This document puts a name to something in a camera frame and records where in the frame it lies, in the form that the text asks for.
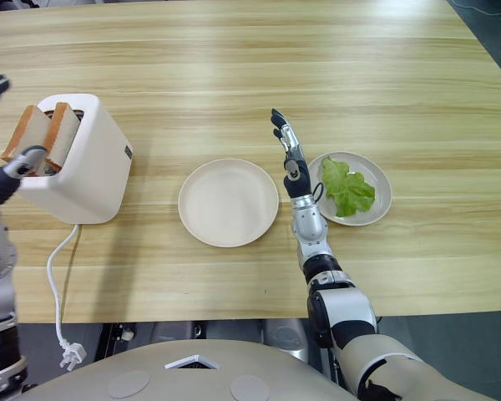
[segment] silver arm segment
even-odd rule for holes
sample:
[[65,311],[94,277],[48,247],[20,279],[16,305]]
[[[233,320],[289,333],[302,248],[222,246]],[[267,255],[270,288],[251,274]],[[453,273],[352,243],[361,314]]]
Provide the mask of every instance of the silver arm segment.
[[[448,381],[397,340],[377,334],[369,299],[342,271],[327,243],[328,225],[311,194],[295,132],[277,110],[272,110],[271,122],[286,152],[284,185],[291,198],[299,265],[308,284],[311,328],[320,347],[332,348],[349,390],[364,401],[490,400]],[[290,168],[293,160],[299,174]]]

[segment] lettuce leaf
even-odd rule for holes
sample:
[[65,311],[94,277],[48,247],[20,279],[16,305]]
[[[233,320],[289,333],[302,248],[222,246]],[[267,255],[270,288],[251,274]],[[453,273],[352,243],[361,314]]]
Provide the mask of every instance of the lettuce leaf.
[[362,173],[349,174],[349,165],[326,157],[321,162],[326,196],[334,198],[337,217],[354,215],[357,211],[369,211],[375,202],[375,188],[370,186]]

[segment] empty plate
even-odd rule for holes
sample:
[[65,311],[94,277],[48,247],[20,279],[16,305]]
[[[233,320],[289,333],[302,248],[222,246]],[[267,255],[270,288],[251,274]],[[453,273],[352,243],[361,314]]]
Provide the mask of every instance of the empty plate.
[[232,247],[262,236],[275,220],[278,202],[275,183],[261,167],[240,159],[220,159],[187,177],[178,212],[197,239]]
[[337,217],[336,203],[332,198],[326,196],[326,189],[323,189],[323,195],[317,202],[321,214],[328,220],[345,226],[365,226],[382,219],[392,205],[392,186],[382,170],[365,157],[347,152],[334,152],[319,156],[308,165],[311,188],[316,188],[316,185],[322,182],[323,167],[321,161],[328,156],[334,161],[347,163],[350,173],[362,173],[365,181],[375,188],[375,202],[369,211],[358,211],[352,216]]

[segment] gray floor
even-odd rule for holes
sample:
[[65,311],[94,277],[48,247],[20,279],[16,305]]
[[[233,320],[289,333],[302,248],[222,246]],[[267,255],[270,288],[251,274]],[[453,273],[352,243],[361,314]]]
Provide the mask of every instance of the gray floor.
[[448,0],[448,2],[501,68],[501,15],[490,17],[478,11],[501,13],[501,0]]
[[[74,0],[41,0],[74,2]],[[487,13],[501,12],[501,0],[454,0]],[[501,16],[453,5],[463,21],[501,68]],[[134,345],[148,342],[148,323],[139,325]],[[213,322],[217,337],[256,340],[256,325],[249,321]],[[447,378],[501,400],[501,312],[419,317],[385,317],[382,333],[395,337]],[[65,336],[82,341],[92,360],[101,325],[66,325]],[[29,383],[43,383],[63,374],[53,325],[20,325],[21,347],[29,361]]]

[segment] bread slice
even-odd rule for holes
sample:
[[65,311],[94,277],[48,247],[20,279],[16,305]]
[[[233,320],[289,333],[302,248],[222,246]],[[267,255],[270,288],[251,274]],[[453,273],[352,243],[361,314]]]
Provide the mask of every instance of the bread slice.
[[16,155],[33,145],[42,145],[50,126],[50,118],[37,106],[28,106],[18,121],[17,128],[2,153],[2,159],[9,162]]
[[62,169],[79,126],[80,120],[71,107],[67,103],[57,103],[43,142],[48,150],[45,161],[56,172]]

